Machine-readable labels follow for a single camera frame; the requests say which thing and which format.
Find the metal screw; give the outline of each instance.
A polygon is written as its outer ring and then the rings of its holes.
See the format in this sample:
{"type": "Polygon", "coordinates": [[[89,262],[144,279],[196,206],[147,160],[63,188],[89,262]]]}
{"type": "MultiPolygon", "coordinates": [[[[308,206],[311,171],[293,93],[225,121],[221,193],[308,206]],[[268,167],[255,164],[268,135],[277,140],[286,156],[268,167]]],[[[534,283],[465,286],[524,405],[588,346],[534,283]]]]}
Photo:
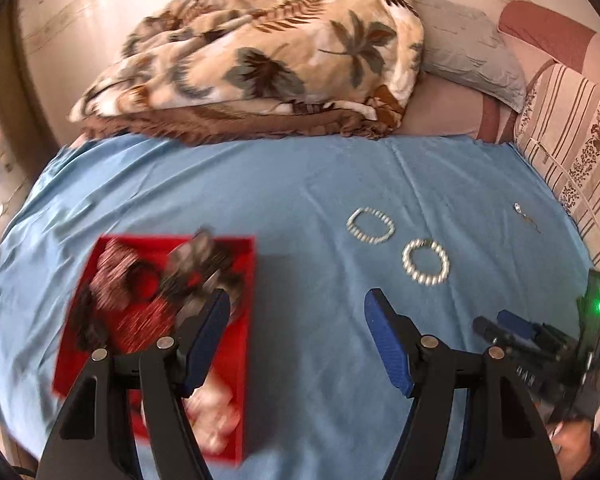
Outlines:
{"type": "Polygon", "coordinates": [[[424,346],[424,348],[435,348],[438,346],[438,340],[432,335],[424,335],[420,339],[420,344],[424,346]]]}
{"type": "Polygon", "coordinates": [[[173,337],[166,335],[166,336],[158,339],[158,342],[156,343],[156,345],[158,346],[158,348],[164,350],[167,348],[171,348],[173,346],[173,343],[174,343],[173,337]]]}
{"type": "Polygon", "coordinates": [[[502,359],[504,357],[504,350],[499,346],[492,346],[489,348],[489,355],[494,359],[502,359]]]}
{"type": "Polygon", "coordinates": [[[94,350],[93,353],[91,354],[91,359],[93,359],[94,361],[102,361],[106,356],[107,356],[107,349],[106,348],[98,348],[97,350],[94,350]]]}

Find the blue gripper pad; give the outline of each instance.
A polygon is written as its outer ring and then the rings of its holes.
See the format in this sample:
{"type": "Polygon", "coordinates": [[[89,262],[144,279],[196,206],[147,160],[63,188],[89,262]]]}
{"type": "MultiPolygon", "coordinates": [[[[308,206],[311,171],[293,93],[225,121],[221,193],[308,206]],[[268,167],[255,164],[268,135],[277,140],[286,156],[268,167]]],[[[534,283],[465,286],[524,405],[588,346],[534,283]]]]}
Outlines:
{"type": "Polygon", "coordinates": [[[365,319],[391,384],[409,397],[413,380],[408,356],[371,290],[365,296],[365,319]]]}
{"type": "Polygon", "coordinates": [[[536,329],[531,323],[520,316],[516,316],[509,310],[499,311],[496,316],[496,322],[522,339],[533,341],[533,338],[536,336],[536,329]]]}
{"type": "Polygon", "coordinates": [[[187,375],[180,393],[182,396],[189,397],[193,390],[205,382],[220,338],[229,322],[230,311],[229,295],[224,290],[216,289],[198,314],[199,317],[207,317],[186,356],[187,375]]]}

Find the pearl bracelet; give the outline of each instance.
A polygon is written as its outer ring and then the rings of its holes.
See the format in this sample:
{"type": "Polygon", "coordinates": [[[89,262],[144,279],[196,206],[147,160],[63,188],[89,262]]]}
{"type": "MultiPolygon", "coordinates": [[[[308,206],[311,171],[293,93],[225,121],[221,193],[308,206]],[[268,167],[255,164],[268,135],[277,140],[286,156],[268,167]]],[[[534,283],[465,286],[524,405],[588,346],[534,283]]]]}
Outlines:
{"type": "Polygon", "coordinates": [[[449,258],[446,256],[446,252],[442,246],[430,238],[424,240],[422,238],[416,238],[406,244],[402,251],[402,266],[411,279],[421,285],[438,285],[439,283],[444,282],[449,276],[449,258]],[[420,247],[431,248],[438,255],[440,262],[442,263],[442,270],[440,270],[439,274],[433,276],[431,274],[426,274],[425,272],[420,272],[413,264],[411,261],[411,251],[420,247]]]}
{"type": "Polygon", "coordinates": [[[349,231],[361,242],[366,242],[367,244],[381,244],[382,242],[387,241],[391,237],[391,235],[395,233],[395,225],[394,221],[391,220],[382,211],[378,209],[373,209],[372,207],[359,207],[354,211],[353,215],[349,217],[349,220],[347,220],[347,231],[349,231]],[[389,231],[386,232],[384,235],[377,237],[365,234],[362,231],[362,229],[360,229],[355,223],[356,218],[358,218],[358,215],[360,215],[360,213],[369,213],[373,216],[378,217],[389,228],[389,231]]]}

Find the gray pillow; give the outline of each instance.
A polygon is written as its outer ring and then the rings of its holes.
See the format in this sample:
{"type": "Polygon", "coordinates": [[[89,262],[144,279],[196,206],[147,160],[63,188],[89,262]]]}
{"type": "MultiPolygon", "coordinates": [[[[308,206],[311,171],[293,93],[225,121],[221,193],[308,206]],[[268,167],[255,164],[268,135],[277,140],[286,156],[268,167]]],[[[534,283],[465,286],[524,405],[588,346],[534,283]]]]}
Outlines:
{"type": "Polygon", "coordinates": [[[448,0],[414,0],[414,6],[424,25],[422,70],[522,110],[525,75],[484,12],[448,0]]]}

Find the pillow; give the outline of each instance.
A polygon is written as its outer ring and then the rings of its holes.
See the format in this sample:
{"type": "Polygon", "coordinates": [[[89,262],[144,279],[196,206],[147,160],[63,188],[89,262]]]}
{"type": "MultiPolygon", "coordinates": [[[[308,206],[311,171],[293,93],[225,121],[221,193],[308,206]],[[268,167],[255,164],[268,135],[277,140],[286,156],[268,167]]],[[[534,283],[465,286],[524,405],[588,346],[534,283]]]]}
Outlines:
{"type": "MultiPolygon", "coordinates": [[[[555,63],[555,59],[544,50],[520,40],[519,38],[502,34],[502,39],[509,50],[516,56],[520,63],[520,68],[527,81],[527,89],[533,85],[544,69],[555,63]]],[[[500,121],[502,123],[503,139],[513,140],[513,127],[516,123],[518,114],[511,108],[500,105],[500,121]]]]}
{"type": "Polygon", "coordinates": [[[431,74],[422,74],[413,89],[395,135],[494,137],[497,103],[492,97],[431,74]]]}
{"type": "Polygon", "coordinates": [[[600,87],[563,64],[550,66],[526,97],[515,139],[600,270],[600,87]]]}
{"type": "Polygon", "coordinates": [[[413,1],[425,31],[421,69],[484,92],[519,112],[525,77],[487,15],[448,0],[413,1]]]}
{"type": "MultiPolygon", "coordinates": [[[[505,41],[515,36],[600,85],[600,34],[589,27],[531,2],[514,1],[502,11],[498,28],[506,32],[505,41]]],[[[524,69],[523,59],[513,52],[524,69]]]]}

